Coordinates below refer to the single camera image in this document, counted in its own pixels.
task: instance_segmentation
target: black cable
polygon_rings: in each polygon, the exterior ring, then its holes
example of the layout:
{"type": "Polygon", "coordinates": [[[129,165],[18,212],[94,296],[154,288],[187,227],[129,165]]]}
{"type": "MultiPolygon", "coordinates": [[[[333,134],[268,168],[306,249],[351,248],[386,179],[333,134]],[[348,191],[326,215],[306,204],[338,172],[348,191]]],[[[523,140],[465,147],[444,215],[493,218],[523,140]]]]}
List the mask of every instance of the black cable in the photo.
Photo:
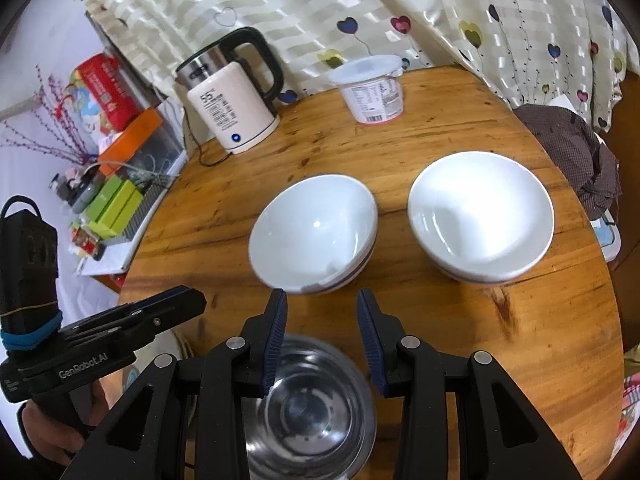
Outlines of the black cable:
{"type": "Polygon", "coordinates": [[[225,160],[227,160],[231,156],[231,153],[227,153],[224,157],[222,157],[220,160],[217,160],[216,162],[207,163],[202,161],[202,145],[198,142],[198,139],[196,139],[196,136],[193,135],[193,130],[191,129],[191,123],[189,122],[189,115],[187,113],[187,108],[183,107],[182,109],[184,110],[184,118],[187,120],[187,129],[189,130],[191,139],[193,140],[193,142],[196,143],[196,146],[198,147],[198,153],[199,153],[198,162],[200,163],[200,165],[204,166],[205,168],[213,168],[214,166],[217,166],[218,164],[220,164],[220,162],[224,162],[225,160]]]}
{"type": "Polygon", "coordinates": [[[2,207],[2,211],[0,211],[0,220],[4,219],[6,212],[9,211],[9,208],[15,203],[23,203],[26,205],[30,205],[31,207],[33,207],[33,210],[36,212],[36,215],[38,215],[38,218],[42,220],[42,215],[40,214],[40,210],[38,209],[38,206],[36,205],[36,203],[33,200],[31,200],[31,198],[29,198],[28,196],[23,196],[23,195],[12,196],[9,200],[6,201],[6,203],[2,207]]]}

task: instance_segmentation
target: metal basin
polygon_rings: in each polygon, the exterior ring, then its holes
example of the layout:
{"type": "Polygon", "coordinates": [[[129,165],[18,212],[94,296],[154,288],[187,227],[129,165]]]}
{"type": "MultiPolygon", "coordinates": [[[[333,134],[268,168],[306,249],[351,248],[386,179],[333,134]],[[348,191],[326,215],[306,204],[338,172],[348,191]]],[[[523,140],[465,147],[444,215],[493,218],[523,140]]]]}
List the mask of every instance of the metal basin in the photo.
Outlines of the metal basin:
{"type": "Polygon", "coordinates": [[[344,354],[287,334],[276,381],[264,399],[243,399],[253,480],[352,478],[376,437],[371,390],[344,354]]]}

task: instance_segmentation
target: electric kettle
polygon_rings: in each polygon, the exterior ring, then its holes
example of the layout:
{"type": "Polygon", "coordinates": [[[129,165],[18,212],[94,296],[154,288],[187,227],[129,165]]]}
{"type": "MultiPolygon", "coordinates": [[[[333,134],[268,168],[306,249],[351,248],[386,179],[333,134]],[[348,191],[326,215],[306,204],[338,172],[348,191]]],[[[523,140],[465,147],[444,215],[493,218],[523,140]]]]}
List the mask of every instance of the electric kettle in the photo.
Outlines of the electric kettle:
{"type": "Polygon", "coordinates": [[[284,75],[264,36],[253,27],[237,28],[199,50],[176,69],[187,97],[225,150],[242,153],[266,139],[280,118],[273,100],[284,75]],[[253,45],[273,76],[266,92],[236,48],[253,45]]]}

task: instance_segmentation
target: round table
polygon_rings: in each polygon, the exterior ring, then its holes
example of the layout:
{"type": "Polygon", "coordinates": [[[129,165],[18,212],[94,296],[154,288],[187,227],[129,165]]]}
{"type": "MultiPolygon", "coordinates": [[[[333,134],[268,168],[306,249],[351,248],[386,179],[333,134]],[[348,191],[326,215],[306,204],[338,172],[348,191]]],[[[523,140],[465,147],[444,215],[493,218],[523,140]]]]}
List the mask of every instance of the round table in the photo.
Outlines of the round table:
{"type": "MultiPolygon", "coordinates": [[[[596,479],[613,447],[622,402],[622,338],[614,292],[585,213],[562,173],[533,135],[469,72],[419,70],[402,78],[404,113],[362,126],[337,91],[282,111],[260,145],[215,168],[195,158],[154,216],[129,271],[122,301],[174,285],[202,290],[206,312],[180,330],[203,354],[237,335],[260,313],[270,290],[253,274],[248,236],[263,208],[287,186],[322,173],[343,173],[373,192],[378,239],[366,269],[324,296],[290,296],[287,331],[338,347],[363,372],[356,293],[373,289],[384,312],[437,350],[497,357],[564,444],[583,478],[596,479]],[[546,257],[502,286],[444,276],[414,239],[406,215],[409,189],[434,160],[485,150],[529,168],[551,195],[556,230],[546,257]]],[[[215,160],[218,147],[209,143],[215,160]]],[[[450,472],[458,441],[449,406],[450,472]]],[[[358,479],[390,480],[398,446],[401,400],[376,396],[378,436],[358,479]]]]}

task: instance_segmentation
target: blue band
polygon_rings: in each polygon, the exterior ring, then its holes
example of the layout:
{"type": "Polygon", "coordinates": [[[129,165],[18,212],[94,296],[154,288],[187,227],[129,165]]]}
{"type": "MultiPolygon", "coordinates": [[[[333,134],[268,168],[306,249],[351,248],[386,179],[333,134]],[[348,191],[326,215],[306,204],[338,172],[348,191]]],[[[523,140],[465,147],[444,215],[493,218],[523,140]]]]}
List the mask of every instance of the blue band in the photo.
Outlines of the blue band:
{"type": "Polygon", "coordinates": [[[43,326],[28,334],[10,334],[0,330],[0,339],[7,350],[33,350],[52,332],[59,330],[60,325],[62,325],[62,312],[58,311],[43,326]]]}

